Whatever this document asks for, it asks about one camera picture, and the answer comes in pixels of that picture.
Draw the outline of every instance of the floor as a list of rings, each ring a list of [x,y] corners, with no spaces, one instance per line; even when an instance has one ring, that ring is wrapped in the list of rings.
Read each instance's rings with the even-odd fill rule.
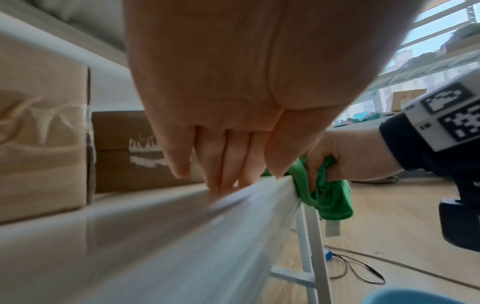
[[[394,185],[352,184],[355,215],[341,223],[341,236],[324,238],[329,246],[354,250],[401,262],[463,282],[480,285],[480,254],[448,244],[438,216],[441,198],[457,197],[455,185],[440,179],[406,180]],[[434,278],[413,270],[351,253],[380,272],[387,287],[416,288],[478,303],[480,291]],[[278,261],[283,267],[301,270],[298,237],[292,231]],[[343,262],[328,262],[330,276],[341,274]],[[376,278],[358,265],[357,272]],[[336,304],[357,304],[382,286],[363,283],[351,271],[331,281]],[[305,287],[270,278],[258,304],[306,304]]]

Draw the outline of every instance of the blue bucket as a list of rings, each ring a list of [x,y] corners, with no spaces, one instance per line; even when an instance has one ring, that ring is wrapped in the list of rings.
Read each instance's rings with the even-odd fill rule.
[[[452,298],[414,289],[385,288],[367,296],[362,304],[465,304]]]

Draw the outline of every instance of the brown cardboard box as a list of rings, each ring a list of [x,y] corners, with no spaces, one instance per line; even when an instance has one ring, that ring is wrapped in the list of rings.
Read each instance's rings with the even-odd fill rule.
[[[148,190],[202,183],[192,160],[191,175],[176,179],[143,111],[93,112],[96,193]]]
[[[0,35],[0,223],[88,200],[89,71]]]
[[[386,100],[386,112],[401,111],[402,105],[409,102],[412,99],[417,98],[427,92],[427,89],[417,89],[408,91],[398,91],[390,95]]]

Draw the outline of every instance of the green cloth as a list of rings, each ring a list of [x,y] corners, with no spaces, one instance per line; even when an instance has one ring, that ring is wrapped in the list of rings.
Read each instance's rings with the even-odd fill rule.
[[[287,171],[287,175],[291,175],[293,178],[302,202],[318,210],[322,219],[342,220],[352,217],[354,210],[352,209],[349,183],[346,180],[325,182],[327,168],[335,163],[334,159],[328,157],[318,169],[316,189],[312,193],[310,193],[309,179],[304,166],[306,159],[306,157],[300,158]],[[270,173],[266,170],[263,175],[270,175]]]

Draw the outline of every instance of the sky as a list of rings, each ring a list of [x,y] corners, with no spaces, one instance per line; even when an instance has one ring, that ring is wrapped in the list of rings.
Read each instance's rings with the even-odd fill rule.
[[[432,15],[435,15],[435,14],[441,12],[441,11],[444,11],[448,8],[456,6],[456,5],[461,4],[463,2],[464,2],[464,0],[450,0],[447,3],[444,3],[444,4],[442,4],[442,5],[440,5],[436,8],[433,8],[431,10],[428,10],[428,11],[420,14],[417,18],[417,21],[422,20],[422,19],[424,19],[426,17],[429,17],[429,16],[432,16]],[[480,17],[479,16],[480,15],[480,5],[476,4],[473,7],[474,7],[474,11],[475,11],[475,16],[476,16],[476,19],[477,19],[477,22],[478,22],[479,17]],[[467,20],[468,20],[467,10],[461,10],[459,12],[450,14],[448,16],[445,16],[445,17],[441,18],[441,19],[435,20],[433,22],[430,22],[426,25],[423,25],[419,28],[416,28],[416,29],[410,31],[408,33],[408,35],[405,37],[405,40],[402,42],[402,44],[405,44],[405,43],[408,43],[410,41],[422,38],[426,35],[433,34],[435,32],[441,31],[443,29],[446,29],[448,27],[457,25],[457,24],[462,23],[462,22],[467,21]],[[450,36],[452,35],[453,32],[454,31],[452,31],[450,33],[440,35],[440,36],[437,36],[437,37],[434,37],[434,38],[431,38],[429,40],[420,42],[418,44],[415,44],[411,47],[407,47],[407,48],[402,49],[402,50],[413,50],[413,56],[414,57],[420,56],[421,54],[424,54],[424,53],[434,52],[434,51],[438,50],[450,38]],[[390,61],[387,64],[387,67],[392,65],[392,64],[394,64],[393,61]]]

